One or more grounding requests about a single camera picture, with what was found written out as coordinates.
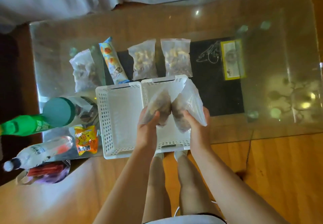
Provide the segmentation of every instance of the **person's left hand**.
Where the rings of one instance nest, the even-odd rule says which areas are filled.
[[[159,121],[160,112],[156,111],[153,119],[147,124],[140,124],[146,110],[147,110],[147,107],[145,107],[141,111],[139,116],[139,121],[137,126],[136,147],[145,148],[155,152],[157,147],[156,125],[158,124],[158,121]]]

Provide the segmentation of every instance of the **bare leg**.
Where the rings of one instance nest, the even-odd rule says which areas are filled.
[[[178,158],[178,179],[181,215],[211,213],[222,216],[211,202],[200,173],[185,155]]]
[[[142,223],[171,216],[171,202],[165,188],[163,160],[160,157],[153,157],[149,170],[146,204]]]

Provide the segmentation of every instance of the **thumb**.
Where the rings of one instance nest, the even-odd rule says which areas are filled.
[[[187,111],[183,111],[184,118],[190,123],[190,126],[199,124],[199,122]]]
[[[160,112],[157,110],[155,112],[154,117],[152,118],[152,120],[148,124],[151,126],[156,126],[159,123],[159,117],[160,117]]]

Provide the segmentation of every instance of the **foot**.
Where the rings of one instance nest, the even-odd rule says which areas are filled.
[[[175,151],[174,152],[174,158],[176,161],[178,161],[178,159],[181,157],[181,156],[187,156],[187,150],[183,150],[183,151]]]
[[[161,160],[164,159],[164,153],[155,153],[154,157],[160,157]]]

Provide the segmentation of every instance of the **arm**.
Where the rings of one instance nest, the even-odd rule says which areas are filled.
[[[146,109],[141,112],[139,121]],[[157,145],[159,112],[148,124],[139,124],[131,157],[107,197],[94,224],[141,224],[145,208],[149,167]]]
[[[231,224],[287,224],[263,198],[253,191],[217,156],[210,146],[210,114],[204,108],[208,126],[199,124],[187,111],[190,123],[191,152],[211,193]]]

